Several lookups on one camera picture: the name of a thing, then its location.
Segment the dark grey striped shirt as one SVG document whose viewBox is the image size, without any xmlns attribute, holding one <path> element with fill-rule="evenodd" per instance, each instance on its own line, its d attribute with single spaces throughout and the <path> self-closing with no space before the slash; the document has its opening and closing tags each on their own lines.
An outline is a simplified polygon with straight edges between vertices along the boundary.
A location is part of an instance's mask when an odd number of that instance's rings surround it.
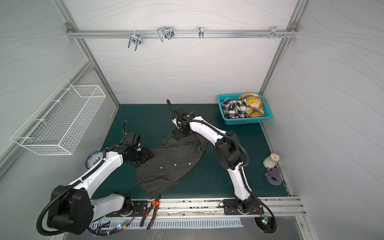
<svg viewBox="0 0 384 240">
<path fill-rule="evenodd" d="M 173 135 L 162 140 L 162 145 L 151 149 L 153 157 L 137 168 L 136 185 L 154 198 L 176 186 L 202 158 L 210 142 L 193 132 L 180 140 Z"/>
</svg>

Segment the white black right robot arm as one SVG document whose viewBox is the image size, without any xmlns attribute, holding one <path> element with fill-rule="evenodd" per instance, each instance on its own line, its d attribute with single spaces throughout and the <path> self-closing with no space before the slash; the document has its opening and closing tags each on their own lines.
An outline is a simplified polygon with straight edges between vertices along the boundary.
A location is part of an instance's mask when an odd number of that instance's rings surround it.
<svg viewBox="0 0 384 240">
<path fill-rule="evenodd" d="M 177 135 L 198 133 L 215 146 L 217 161 L 231 178 L 238 211 L 243 215 L 256 211 L 262 216 L 263 203 L 253 194 L 243 169 L 250 158 L 237 135 L 233 131 L 216 128 L 195 112 L 188 114 L 183 108 L 169 107 L 173 113 L 172 122 L 177 126 Z"/>
</svg>

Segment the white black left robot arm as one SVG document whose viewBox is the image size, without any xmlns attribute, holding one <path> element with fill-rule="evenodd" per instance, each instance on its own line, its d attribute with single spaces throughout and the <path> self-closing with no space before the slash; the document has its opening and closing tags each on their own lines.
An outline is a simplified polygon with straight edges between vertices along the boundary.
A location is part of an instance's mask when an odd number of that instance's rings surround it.
<svg viewBox="0 0 384 240">
<path fill-rule="evenodd" d="M 134 205 L 128 193 L 115 192 L 96 200 L 93 195 L 124 163 L 139 167 L 153 157 L 149 149 L 141 147 L 140 139 L 138 134 L 126 133 L 118 144 L 104 149 L 101 159 L 85 174 L 67 186 L 57 186 L 38 217 L 38 232 L 45 236 L 64 232 L 79 235 L 108 214 L 131 214 Z"/>
</svg>

